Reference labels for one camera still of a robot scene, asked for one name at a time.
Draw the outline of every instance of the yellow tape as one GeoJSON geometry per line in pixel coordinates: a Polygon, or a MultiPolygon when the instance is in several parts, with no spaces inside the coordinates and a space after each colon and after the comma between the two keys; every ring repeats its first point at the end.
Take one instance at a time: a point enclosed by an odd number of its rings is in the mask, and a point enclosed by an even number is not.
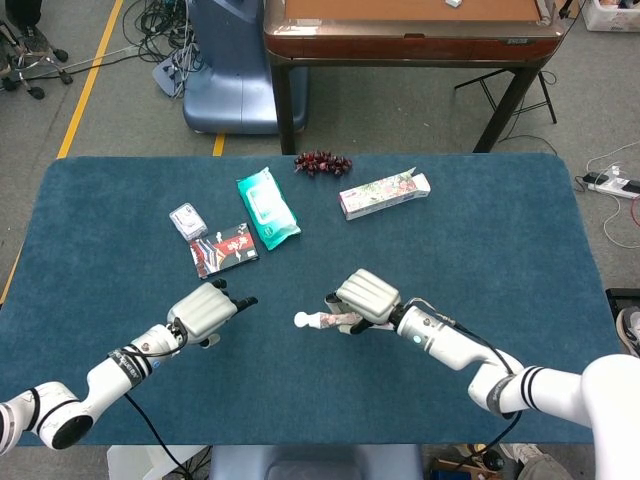
{"type": "Polygon", "coordinates": [[[78,125],[80,125],[80,120],[82,119],[82,115],[84,114],[84,109],[87,106],[87,102],[89,101],[91,90],[93,89],[93,85],[96,82],[96,78],[98,77],[99,68],[97,67],[99,65],[102,65],[101,57],[107,51],[107,46],[109,45],[109,40],[111,39],[111,34],[113,33],[113,27],[116,24],[116,20],[118,19],[118,14],[120,13],[121,8],[122,0],[116,0],[113,4],[113,8],[111,9],[109,20],[107,20],[107,25],[104,28],[102,39],[100,40],[100,45],[98,45],[98,50],[96,52],[97,58],[91,64],[94,68],[89,70],[87,80],[86,82],[84,82],[84,88],[82,89],[82,93],[80,94],[80,98],[78,99],[78,104],[76,105],[76,109],[73,112],[71,122],[69,122],[69,126],[67,127],[67,133],[65,134],[64,140],[62,140],[62,145],[60,146],[60,150],[58,151],[58,158],[65,158],[69,154],[69,150],[71,150],[73,138],[76,135],[78,125]]]}
{"type": "Polygon", "coordinates": [[[213,156],[221,157],[222,152],[224,151],[224,133],[219,133],[216,135],[216,141],[213,143],[213,156]]]}
{"type": "Polygon", "coordinates": [[[0,297],[0,305],[2,305],[4,301],[7,299],[7,294],[9,293],[9,287],[11,286],[11,280],[13,280],[13,274],[16,273],[16,267],[18,266],[18,260],[20,259],[21,253],[22,253],[22,245],[20,246],[18,255],[16,255],[16,261],[13,262],[13,267],[11,267],[11,272],[9,272],[9,278],[7,278],[7,283],[4,284],[4,290],[2,291],[2,296],[0,297]]]}

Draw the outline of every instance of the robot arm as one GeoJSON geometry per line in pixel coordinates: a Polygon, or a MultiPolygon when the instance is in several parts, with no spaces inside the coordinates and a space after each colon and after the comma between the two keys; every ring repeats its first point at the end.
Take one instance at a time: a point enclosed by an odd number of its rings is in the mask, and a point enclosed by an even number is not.
{"type": "Polygon", "coordinates": [[[257,303],[231,300],[224,280],[206,283],[175,304],[166,325],[155,325],[129,345],[110,352],[87,374],[89,394],[82,402],[60,382],[48,382],[0,404],[0,455],[10,451],[23,431],[61,450],[77,443],[102,413],[186,345],[204,348],[236,313],[257,303]]]}
{"type": "Polygon", "coordinates": [[[479,363],[468,393],[485,410],[508,416],[534,409],[591,427],[598,480],[636,476],[640,416],[634,412],[640,398],[640,359],[609,355],[592,362],[582,375],[543,367],[523,368],[510,355],[498,351],[500,358],[487,345],[461,333],[466,329],[429,304],[433,315],[411,305],[424,300],[401,304],[395,288],[362,269],[326,301],[333,313],[354,311],[368,320],[351,327],[348,333],[361,333],[372,324],[389,322],[398,335],[453,370],[479,363]]]}

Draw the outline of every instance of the robot finger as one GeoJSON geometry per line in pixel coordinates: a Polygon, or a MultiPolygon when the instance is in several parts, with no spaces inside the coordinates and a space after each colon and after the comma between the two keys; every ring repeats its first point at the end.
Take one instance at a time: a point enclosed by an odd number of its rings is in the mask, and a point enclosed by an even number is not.
{"type": "Polygon", "coordinates": [[[224,278],[216,278],[213,282],[211,282],[211,285],[218,289],[223,289],[227,288],[227,281],[224,278]]]}
{"type": "Polygon", "coordinates": [[[243,298],[242,300],[233,300],[232,299],[231,302],[238,309],[237,313],[240,313],[242,310],[246,310],[251,305],[255,305],[256,303],[258,303],[258,299],[256,297],[247,297],[247,298],[243,298]]]}

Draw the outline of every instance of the grapes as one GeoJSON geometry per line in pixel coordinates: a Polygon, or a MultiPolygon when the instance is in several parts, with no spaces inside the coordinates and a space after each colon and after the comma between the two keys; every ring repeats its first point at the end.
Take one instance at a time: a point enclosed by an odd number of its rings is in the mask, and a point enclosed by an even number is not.
{"type": "Polygon", "coordinates": [[[293,163],[296,172],[306,171],[310,177],[313,177],[316,172],[333,173],[335,176],[340,176],[351,170],[353,165],[349,158],[331,155],[331,152],[320,150],[301,153],[293,163]]]}

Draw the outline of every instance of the floor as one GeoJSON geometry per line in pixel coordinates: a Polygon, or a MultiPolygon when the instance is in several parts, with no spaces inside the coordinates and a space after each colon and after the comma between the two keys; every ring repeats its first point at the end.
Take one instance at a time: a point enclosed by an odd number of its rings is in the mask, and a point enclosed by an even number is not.
{"type": "MultiPolygon", "coordinates": [[[[120,16],[132,0],[125,0],[120,16]]],[[[70,63],[95,55],[112,2],[58,0],[45,2],[41,29],[70,53],[70,63]]],[[[4,16],[0,6],[0,17],[4,16]]],[[[640,36],[586,31],[579,20],[547,69],[557,76],[550,87],[559,123],[538,109],[523,114],[514,135],[547,139],[572,175],[582,174],[589,158],[640,139],[640,36]]],[[[120,17],[108,51],[126,47],[120,17]]],[[[453,85],[477,71],[436,69],[321,68],[311,74],[311,116],[299,148],[359,152],[469,152],[491,109],[478,85],[453,92],[453,85]]],[[[86,73],[71,86],[41,81],[40,102],[23,90],[0,92],[5,113],[0,128],[0,286],[5,284],[20,249],[39,182],[58,155],[80,98],[86,73]]],[[[507,75],[489,81],[498,94],[507,75]]],[[[527,104],[541,97],[539,85],[527,104]]],[[[180,100],[164,96],[151,79],[150,64],[127,60],[103,67],[91,92],[69,155],[211,155],[215,138],[189,130],[180,100]]],[[[499,144],[495,151],[550,151],[534,138],[499,144]]],[[[224,155],[275,154],[275,137],[228,136],[224,155]]],[[[640,146],[602,159],[593,169],[619,161],[640,178],[640,146]]],[[[614,245],[603,221],[615,213],[614,200],[595,193],[576,193],[603,285],[638,287],[640,256],[614,245]]],[[[609,223],[619,243],[640,245],[637,227],[622,214],[609,223]]],[[[594,478],[591,446],[545,446],[576,479],[594,478]]],[[[107,478],[105,448],[77,447],[63,453],[18,448],[0,458],[3,479],[107,478]]]]}

